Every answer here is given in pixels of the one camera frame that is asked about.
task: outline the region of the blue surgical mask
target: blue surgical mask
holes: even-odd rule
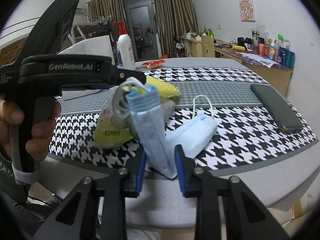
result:
[[[210,105],[211,116],[198,111],[196,114],[196,99],[205,97]],[[174,148],[181,144],[186,157],[195,158],[209,143],[217,131],[218,124],[213,118],[213,108],[209,98],[205,95],[198,95],[193,99],[192,119],[180,126],[167,138],[167,151],[169,155],[174,155]]]
[[[130,112],[126,113],[118,109],[119,98],[121,98],[124,86],[129,86],[130,89],[130,93],[126,95]],[[143,89],[144,93],[139,94],[138,88]],[[166,149],[163,110],[158,89],[150,84],[144,86],[136,78],[130,77],[117,89],[112,105],[117,118],[123,119],[131,114],[133,125],[147,155],[149,166],[169,179],[175,178],[177,171],[174,154],[168,154]]]

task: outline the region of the brown curtain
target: brown curtain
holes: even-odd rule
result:
[[[180,39],[189,29],[198,32],[192,0],[155,0],[155,7],[156,25],[164,54],[169,54],[173,36]]]
[[[88,2],[88,13],[105,17],[111,15],[112,20],[127,23],[123,0],[92,0]]]

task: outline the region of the black cable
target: black cable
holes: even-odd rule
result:
[[[48,205],[48,206],[50,206],[50,207],[52,207],[52,208],[54,208],[54,209],[55,209],[55,207],[54,207],[54,206],[50,205],[50,204],[49,204],[49,203],[47,203],[46,201],[43,201],[43,200],[38,199],[38,198],[36,198],[36,197],[31,197],[30,195],[28,195],[28,197],[29,197],[29,198],[31,198],[31,199],[33,199],[33,200],[40,201],[40,202],[42,202],[42,203],[44,203],[44,204],[46,204],[46,205]]]
[[[289,219],[289,220],[287,220],[286,222],[283,222],[282,224],[281,224],[281,226],[283,225],[283,224],[285,224],[285,223],[287,223],[287,222],[291,222],[291,221],[293,221],[294,220],[294,218],[292,218],[292,219]]]
[[[26,194],[28,195],[28,197],[29,198],[31,198],[31,199],[33,199],[33,200],[37,200],[37,201],[40,201],[40,202],[42,202],[42,203],[44,203],[44,204],[47,204],[48,206],[50,206],[50,207],[52,207],[52,208],[54,208],[55,209],[55,207],[54,206],[52,206],[52,205],[50,205],[50,204],[48,204],[46,201],[43,201],[43,200],[41,200],[41,199],[38,199],[38,198],[35,198],[35,197],[31,197],[29,194],[28,194],[28,191],[27,191],[27,187],[26,187],[26,185],[24,185],[24,191],[26,192]]]

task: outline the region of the poster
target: poster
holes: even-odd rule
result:
[[[240,8],[241,21],[255,21],[256,20],[253,0],[239,1],[239,8]]]

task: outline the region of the houndstooth tablecloth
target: houndstooth tablecloth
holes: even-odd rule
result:
[[[219,123],[217,133],[195,159],[217,176],[245,172],[289,158],[318,142],[318,139],[292,106],[304,128],[299,134],[279,131],[268,111],[250,90],[251,83],[268,83],[251,70],[222,68],[166,68],[146,71],[145,75],[172,82],[180,88],[176,109],[165,130],[170,134],[192,116],[192,99],[206,94],[214,105]],[[61,116],[57,118],[49,156],[72,165],[108,173],[135,156],[139,141],[134,139],[117,149],[95,147],[93,133],[107,91],[68,101],[59,99]],[[206,102],[197,108],[208,112]]]

